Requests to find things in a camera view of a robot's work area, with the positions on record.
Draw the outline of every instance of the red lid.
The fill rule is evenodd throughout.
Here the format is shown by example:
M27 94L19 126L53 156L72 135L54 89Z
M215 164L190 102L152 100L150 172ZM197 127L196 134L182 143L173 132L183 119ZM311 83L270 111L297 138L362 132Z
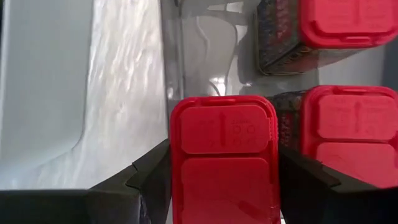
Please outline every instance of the red lid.
M280 223L277 120L265 98L188 98L170 125L174 224Z
M397 0L301 0L300 31L309 47L369 48L398 34Z
M398 95L379 86L318 86L302 104L302 152L344 174L398 186Z

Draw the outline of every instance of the plastic container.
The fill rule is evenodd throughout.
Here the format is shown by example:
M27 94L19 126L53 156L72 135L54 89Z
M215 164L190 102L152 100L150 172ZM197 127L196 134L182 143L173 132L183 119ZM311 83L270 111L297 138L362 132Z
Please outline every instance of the plastic container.
M257 65L266 75L337 62L398 33L396 0L262 0L256 11Z
M280 223L277 119L265 98L187 98L170 140L174 224Z
M280 146L379 188L398 186L398 95L379 86L318 86L272 99Z

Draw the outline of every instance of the black holder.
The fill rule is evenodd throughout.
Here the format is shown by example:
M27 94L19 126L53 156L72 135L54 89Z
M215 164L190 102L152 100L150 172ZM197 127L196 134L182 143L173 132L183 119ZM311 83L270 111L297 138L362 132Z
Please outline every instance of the black holder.
M281 147L279 181L288 224L398 223L398 188L378 189Z
M0 223L164 224L169 210L170 143L88 190L0 191Z

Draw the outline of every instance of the colorful packaging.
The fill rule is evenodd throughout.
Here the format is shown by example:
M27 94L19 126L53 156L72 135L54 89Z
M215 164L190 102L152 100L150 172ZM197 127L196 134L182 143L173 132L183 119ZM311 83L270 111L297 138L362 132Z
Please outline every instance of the colorful packaging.
M379 86L315 87L270 99L279 147L380 188L398 186L398 94Z
M262 0L255 13L257 66L265 75L337 62L398 33L396 0Z
M265 98L187 98L170 140L174 224L280 223L277 119Z

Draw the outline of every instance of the red plastic lid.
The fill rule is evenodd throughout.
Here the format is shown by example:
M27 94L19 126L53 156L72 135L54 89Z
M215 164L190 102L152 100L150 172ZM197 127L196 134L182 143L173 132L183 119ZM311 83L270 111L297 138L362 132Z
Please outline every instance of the red plastic lid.
M188 98L170 125L174 224L280 223L277 120L265 98Z
M398 34L397 0L301 0L300 31L314 48L386 44Z
M398 186L398 95L379 86L318 86L302 104L305 155L359 180Z

